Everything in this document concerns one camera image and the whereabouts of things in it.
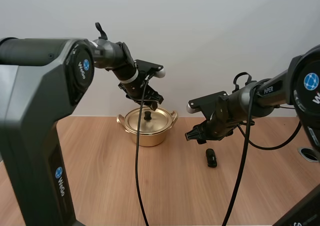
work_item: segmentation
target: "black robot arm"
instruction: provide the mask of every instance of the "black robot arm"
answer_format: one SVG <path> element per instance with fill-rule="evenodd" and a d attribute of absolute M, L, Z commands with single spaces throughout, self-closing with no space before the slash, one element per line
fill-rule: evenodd
<path fill-rule="evenodd" d="M 259 118 L 270 114 L 274 108 L 287 103 L 293 105 L 300 122 L 304 127 L 315 154 L 320 159 L 320 45 L 314 47 L 304 55 L 292 59 L 288 70 L 280 75 L 259 82 L 252 81 L 249 76 L 246 86 L 236 89 L 231 95 L 218 92 L 189 101 L 189 113 L 201 111 L 205 120 L 195 125 L 185 134 L 187 140 L 195 139 L 199 144 L 206 140 L 221 140 L 233 133 L 234 128 L 243 121 Z M 252 110 L 249 112 L 250 99 L 253 97 Z M 236 184 L 228 207 L 223 225 L 227 224 L 235 197 L 238 192 L 240 180 L 246 160 L 249 135 L 245 136 L 243 154 Z M 285 225 L 319 225 L 320 218 L 320 185 L 305 196 L 289 212 L 287 212 L 274 226 Z"/>
<path fill-rule="evenodd" d="M 57 133 L 94 77 L 115 73 L 127 98 L 139 102 L 146 78 L 161 65 L 133 61 L 124 43 L 86 39 L 0 39 L 0 152 L 27 226 L 82 226 L 76 220 Z M 155 110 L 163 101 L 146 86 Z"/>
<path fill-rule="evenodd" d="M 269 115 L 281 104 L 293 105 L 320 159 L 320 46 L 292 59 L 288 70 L 259 82 L 249 76 L 246 86 L 228 95 L 221 91 L 190 100 L 189 113 L 202 112 L 205 120 L 185 134 L 187 140 L 222 140 L 233 134 L 237 124 L 247 120 L 250 97 L 254 97 L 252 118 Z M 256 87 L 256 94 L 250 90 Z"/>
<path fill-rule="evenodd" d="M 113 43 L 109 41 L 100 24 L 97 22 L 95 26 L 101 36 L 90 42 L 94 66 L 104 68 L 107 71 L 111 70 L 119 79 L 118 86 L 126 93 L 126 97 L 140 104 L 147 77 L 164 77 L 166 74 L 164 67 L 143 60 L 134 61 L 124 42 Z M 143 104 L 156 110 L 158 104 L 164 100 L 163 97 L 149 85 L 145 91 Z"/>

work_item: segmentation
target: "gold pot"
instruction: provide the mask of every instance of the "gold pot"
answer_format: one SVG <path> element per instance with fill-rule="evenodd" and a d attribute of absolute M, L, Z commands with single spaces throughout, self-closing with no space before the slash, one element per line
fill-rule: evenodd
<path fill-rule="evenodd" d="M 132 110 L 125 117 L 118 115 L 116 121 L 121 124 L 124 130 L 131 134 L 132 141 L 137 143 L 137 128 L 139 118 L 139 108 Z M 168 130 L 173 127 L 178 119 L 178 113 L 169 113 L 165 109 L 158 108 L 155 111 L 149 107 L 142 108 L 139 145 L 155 146 L 162 143 Z"/>

